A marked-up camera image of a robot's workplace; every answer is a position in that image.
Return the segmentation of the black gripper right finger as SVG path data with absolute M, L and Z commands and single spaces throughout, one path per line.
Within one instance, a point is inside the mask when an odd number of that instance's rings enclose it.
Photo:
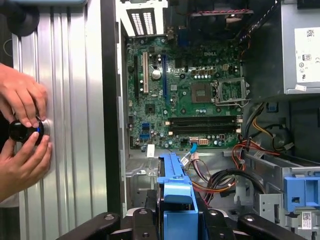
M 257 214 L 248 213 L 237 221 L 216 209 L 199 215 L 200 240 L 303 240 L 297 235 Z

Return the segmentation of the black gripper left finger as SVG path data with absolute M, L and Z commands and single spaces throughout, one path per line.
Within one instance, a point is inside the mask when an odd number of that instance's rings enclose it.
M 116 213 L 103 212 L 60 236 L 59 240 L 158 240 L 154 213 L 147 208 L 136 209 L 121 218 Z

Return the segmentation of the person's right hand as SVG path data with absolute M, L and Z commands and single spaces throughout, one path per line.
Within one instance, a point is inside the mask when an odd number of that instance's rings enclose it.
M 34 132 L 14 154 L 16 142 L 9 138 L 0 153 L 0 201 L 33 186 L 48 172 L 52 153 L 50 137 L 44 135 L 35 146 L 39 133 Z

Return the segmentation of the person's left hand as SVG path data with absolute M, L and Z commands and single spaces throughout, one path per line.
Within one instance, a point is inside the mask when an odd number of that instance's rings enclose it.
M 36 80 L 5 64 L 0 65 L 0 111 L 10 123 L 19 120 L 37 128 L 37 118 L 46 119 L 46 88 Z

